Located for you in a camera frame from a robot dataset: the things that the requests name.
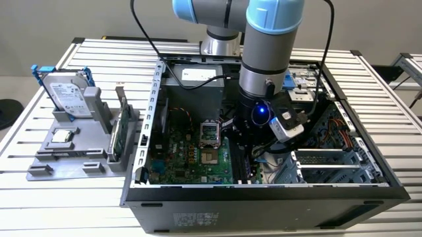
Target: cpu chip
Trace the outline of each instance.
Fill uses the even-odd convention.
[[[201,153],[202,164],[218,164],[218,150],[204,149]]]

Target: wire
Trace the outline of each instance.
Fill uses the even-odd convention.
[[[409,109],[413,108],[413,106],[416,105],[417,101],[419,101],[419,99],[415,99],[415,101],[412,102],[412,104],[411,104],[411,106],[409,106]]]
[[[192,129],[194,129],[194,123],[193,123],[193,118],[190,112],[185,108],[170,108],[170,111],[185,111],[188,114],[188,117],[190,118],[190,123],[192,123]]]
[[[336,120],[346,126],[346,123],[344,122],[344,120],[341,120],[341,119],[338,119],[338,118],[337,118]],[[350,137],[349,137],[346,131],[341,131],[341,132],[344,132],[344,135],[345,135],[344,138],[346,138],[345,142],[348,142],[349,146],[353,147],[354,144],[353,144],[353,142],[352,142],[352,140],[350,140]]]
[[[325,50],[324,50],[324,55],[322,55],[322,61],[321,61],[321,68],[317,76],[317,87],[316,87],[316,99],[314,99],[314,104],[313,104],[313,109],[309,112],[309,116],[312,116],[316,112],[317,109],[317,103],[318,103],[318,90],[320,90],[320,84],[321,84],[321,75],[322,75],[322,69],[325,67],[325,60],[328,58],[329,54],[329,48],[332,44],[332,36],[333,36],[333,28],[334,28],[334,5],[332,0],[324,0],[329,6],[330,6],[330,11],[332,11],[332,18],[330,18],[330,29],[329,29],[329,37],[328,37],[328,43],[325,45]]]
[[[138,19],[137,12],[135,12],[135,0],[131,0],[131,12],[133,12],[133,16],[134,16],[134,18],[135,18],[137,24],[138,24],[138,26],[139,26],[139,28],[141,28],[141,30],[142,30],[142,32],[143,32],[143,34],[145,34],[145,36],[146,36],[149,42],[150,42],[150,44],[151,44],[153,49],[155,50],[155,52],[157,52],[157,54],[158,54],[158,57],[159,57],[161,60],[163,61],[166,67],[169,68],[169,71],[170,71],[171,76],[174,77],[174,79],[177,80],[180,86],[181,86],[184,89],[186,89],[186,90],[196,90],[196,89],[198,89],[200,87],[202,87],[204,85],[209,84],[209,83],[210,83],[212,81],[214,81],[216,79],[226,78],[226,77],[228,77],[226,75],[216,76],[216,77],[210,78],[209,80],[206,80],[205,82],[202,82],[201,84],[198,84],[198,85],[196,85],[196,86],[193,86],[193,87],[188,87],[186,85],[184,85],[184,83],[182,83],[182,81],[180,80],[177,74],[174,73],[171,67],[169,66],[169,63],[167,63],[166,59],[163,58],[163,56],[162,56],[162,54],[161,54],[161,52],[159,52],[159,49],[157,48],[157,46],[155,46],[155,44],[154,44],[154,42],[153,42],[153,40],[151,40],[151,38],[150,38],[150,36],[149,36],[146,30],[145,30],[143,25],[141,24],[141,21],[139,21],[139,19]]]
[[[399,83],[399,85],[393,88],[393,90],[396,90],[401,86],[401,84],[404,84],[409,79],[411,77],[408,77],[401,83]]]
[[[276,174],[276,172],[280,170],[280,168],[276,170],[276,171],[273,171],[273,173],[269,175],[269,177],[266,178],[266,182],[270,184],[270,178],[272,178],[272,176],[273,176],[273,174]]]

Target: black cable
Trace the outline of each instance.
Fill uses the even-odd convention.
[[[206,80],[205,82],[202,82],[201,84],[198,84],[198,85],[196,85],[196,86],[193,86],[193,87],[188,87],[186,85],[184,85],[184,84],[182,84],[182,81],[180,80],[177,74],[174,73],[171,67],[170,67],[169,64],[167,64],[166,59],[163,58],[162,54],[159,53],[159,50],[158,50],[158,48],[157,48],[157,46],[155,46],[155,44],[154,44],[154,42],[153,42],[153,40],[151,40],[151,38],[150,38],[150,36],[149,36],[146,30],[145,30],[143,25],[142,25],[141,22],[139,22],[139,19],[138,19],[138,16],[137,16],[137,12],[135,12],[135,0],[131,0],[131,12],[133,12],[133,16],[134,16],[134,18],[135,18],[137,24],[138,24],[138,26],[139,26],[139,28],[141,28],[143,34],[146,35],[146,38],[147,38],[147,40],[149,40],[149,42],[150,42],[150,44],[151,44],[153,49],[155,50],[155,52],[157,52],[157,54],[158,54],[158,57],[159,57],[161,60],[163,61],[166,67],[169,68],[169,71],[170,71],[171,76],[174,77],[174,79],[177,80],[180,86],[181,86],[184,89],[186,89],[186,90],[198,89],[200,87],[202,87],[204,85],[206,85],[206,84],[209,84],[212,81],[214,81],[216,79],[226,78],[226,75],[220,75],[220,76],[216,76],[214,78],[210,78],[209,80]]]
[[[396,90],[401,86],[401,84],[404,84],[409,79],[411,77],[408,77],[401,83],[399,83],[399,85],[393,88],[393,90]]]
[[[332,44],[332,36],[333,36],[333,28],[334,28],[334,5],[332,0],[324,0],[329,6],[330,6],[330,11],[332,11],[332,18],[330,18],[330,29],[329,29],[329,37],[328,37],[328,43],[325,45],[325,51],[322,55],[322,61],[321,61],[321,68],[317,76],[317,87],[316,87],[316,99],[314,99],[314,104],[313,104],[313,109],[309,112],[309,116],[312,116],[316,112],[317,109],[317,103],[318,103],[318,90],[320,90],[320,84],[321,84],[321,75],[322,75],[322,69],[325,67],[325,60],[328,58],[328,53],[329,53],[329,48]]]
[[[412,104],[411,104],[411,106],[409,106],[409,109],[412,109],[413,108],[413,106],[416,105],[416,103],[417,103],[417,99],[415,99],[415,101],[412,102]]]

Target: workbench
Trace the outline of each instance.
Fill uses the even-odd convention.
[[[157,46],[163,53],[200,53],[197,43],[157,42]],[[321,60],[322,53],[324,50],[297,48],[292,59]],[[143,114],[157,59],[146,41],[85,39],[71,44],[57,67],[89,66],[109,106],[121,107],[114,90],[123,86],[130,103]],[[422,123],[358,52],[332,50],[326,65],[412,200],[348,230],[245,234],[422,236]],[[34,154],[54,122],[53,109],[54,104],[41,88],[0,143],[0,230],[7,230],[0,236],[142,236],[145,232],[131,210],[119,207],[125,177],[26,180]],[[204,236],[233,234],[242,235],[208,233]]]

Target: electronic component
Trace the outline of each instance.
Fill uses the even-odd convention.
[[[201,148],[214,148],[220,147],[220,123],[214,120],[206,120],[201,124],[200,133],[200,147]]]
[[[53,142],[66,143],[71,140],[73,135],[74,135],[73,131],[58,129],[53,136]]]
[[[201,162],[202,164],[218,164],[218,150],[202,149]]]
[[[175,176],[177,176],[177,178],[185,178],[185,177],[186,177],[186,172],[185,172],[185,170],[177,170],[177,171],[175,171]]]
[[[153,172],[155,172],[158,174],[165,174],[165,172],[166,172],[165,160],[162,160],[162,159],[153,160],[151,170],[153,170]]]
[[[113,144],[113,160],[119,161],[125,146],[126,146],[126,139],[127,139],[127,132],[129,132],[129,123],[131,120],[131,107],[127,104],[127,98],[125,95],[123,87],[117,87],[118,98],[121,101],[121,112],[119,112],[119,119],[117,125],[114,127],[114,132],[111,136],[111,144]]]
[[[45,87],[58,111],[66,111],[74,118],[93,118],[85,99],[89,86],[95,86],[91,70],[58,70],[55,67],[33,66],[33,75]]]

